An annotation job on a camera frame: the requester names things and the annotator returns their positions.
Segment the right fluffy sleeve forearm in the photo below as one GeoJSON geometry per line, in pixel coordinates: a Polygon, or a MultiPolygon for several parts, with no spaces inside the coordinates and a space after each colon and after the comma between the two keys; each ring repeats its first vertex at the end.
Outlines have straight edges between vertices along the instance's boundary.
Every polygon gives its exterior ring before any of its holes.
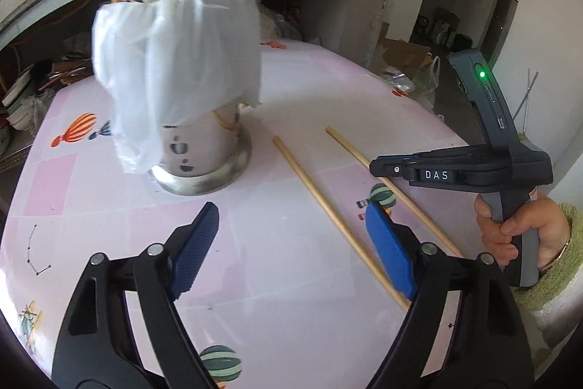
{"type": "Polygon", "coordinates": [[[582,320],[582,212],[570,203],[559,208],[570,226],[570,241],[535,286],[514,290],[544,340],[543,347],[532,350],[536,374],[551,364],[582,320]]]}

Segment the person right hand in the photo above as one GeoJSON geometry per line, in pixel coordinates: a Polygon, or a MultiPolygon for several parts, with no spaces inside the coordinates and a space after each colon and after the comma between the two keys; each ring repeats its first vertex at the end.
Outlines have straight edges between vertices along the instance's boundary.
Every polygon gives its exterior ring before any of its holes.
{"type": "Polygon", "coordinates": [[[492,219],[492,211],[481,197],[475,198],[474,210],[486,251],[503,267],[519,257],[512,239],[531,229],[539,235],[537,268],[540,271],[549,268],[570,239],[570,224],[557,203],[550,198],[542,197],[526,203],[502,223],[492,219]]]}

